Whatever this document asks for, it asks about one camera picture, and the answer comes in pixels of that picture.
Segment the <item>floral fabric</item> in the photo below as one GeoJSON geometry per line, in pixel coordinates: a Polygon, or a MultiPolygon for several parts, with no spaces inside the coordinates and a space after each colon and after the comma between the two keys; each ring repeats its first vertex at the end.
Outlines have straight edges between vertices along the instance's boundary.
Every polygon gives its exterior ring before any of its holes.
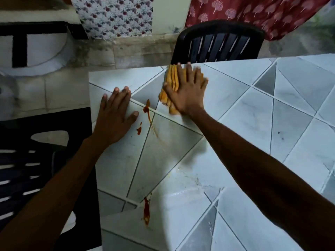
{"type": "Polygon", "coordinates": [[[140,36],[152,32],[153,0],[71,0],[92,39],[140,36]]]}
{"type": "Polygon", "coordinates": [[[186,27],[215,19],[251,23],[278,40],[310,19],[330,0],[192,0],[186,27]]]}

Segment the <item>red sauce drop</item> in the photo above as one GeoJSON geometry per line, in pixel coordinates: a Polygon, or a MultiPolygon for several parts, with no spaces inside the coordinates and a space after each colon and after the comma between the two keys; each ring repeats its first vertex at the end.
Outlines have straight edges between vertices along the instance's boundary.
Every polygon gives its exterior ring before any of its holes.
{"type": "Polygon", "coordinates": [[[137,134],[139,135],[139,134],[141,134],[142,127],[139,127],[139,128],[137,128],[136,130],[137,130],[137,134]]]}
{"type": "Polygon", "coordinates": [[[150,200],[148,201],[147,198],[144,198],[144,213],[143,213],[143,219],[146,225],[149,225],[149,220],[150,220],[150,200]]]}
{"type": "Polygon", "coordinates": [[[146,104],[146,106],[143,108],[143,112],[148,113],[149,122],[151,123],[149,106],[150,106],[150,101],[147,100],[147,104],[146,104]]]}

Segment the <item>black plastic chair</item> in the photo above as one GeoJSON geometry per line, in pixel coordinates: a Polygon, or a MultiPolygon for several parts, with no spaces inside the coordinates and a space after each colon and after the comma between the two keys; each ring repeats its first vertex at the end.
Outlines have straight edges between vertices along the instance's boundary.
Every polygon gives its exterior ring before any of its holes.
{"type": "Polygon", "coordinates": [[[180,33],[171,64],[255,59],[264,37],[263,30],[238,21],[203,22],[180,33]]]}

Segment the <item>red patterned cloth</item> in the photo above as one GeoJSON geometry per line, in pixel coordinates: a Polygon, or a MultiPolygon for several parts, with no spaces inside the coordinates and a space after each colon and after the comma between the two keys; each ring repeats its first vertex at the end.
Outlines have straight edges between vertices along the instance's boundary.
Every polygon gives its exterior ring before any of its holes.
{"type": "Polygon", "coordinates": [[[192,0],[186,27],[215,19],[252,23],[278,40],[310,19],[330,0],[192,0]]]}

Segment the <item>white wall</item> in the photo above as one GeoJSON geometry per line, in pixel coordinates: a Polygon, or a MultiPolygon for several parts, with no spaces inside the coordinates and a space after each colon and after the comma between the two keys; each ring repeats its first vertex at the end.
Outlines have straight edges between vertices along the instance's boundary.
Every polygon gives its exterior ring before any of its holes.
{"type": "Polygon", "coordinates": [[[185,26],[191,0],[154,0],[152,34],[177,33],[185,26]]]}

